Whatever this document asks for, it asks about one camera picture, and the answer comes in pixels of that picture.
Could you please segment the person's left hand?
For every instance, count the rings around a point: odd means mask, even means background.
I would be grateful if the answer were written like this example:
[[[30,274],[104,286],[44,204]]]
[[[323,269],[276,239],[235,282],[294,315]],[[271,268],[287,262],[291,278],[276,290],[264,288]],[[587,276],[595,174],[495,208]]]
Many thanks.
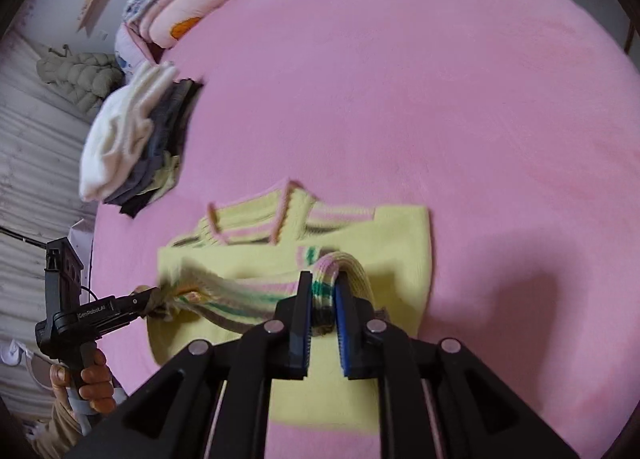
[[[72,382],[70,371],[58,364],[54,364],[49,369],[52,390],[56,400],[72,415],[72,407],[68,401],[67,389]],[[82,381],[85,382],[79,389],[82,399],[89,402],[91,408],[101,415],[108,415],[116,408],[114,400],[114,387],[112,384],[112,374],[107,367],[107,360],[100,349],[96,349],[93,356],[93,364],[84,369],[81,374]]]

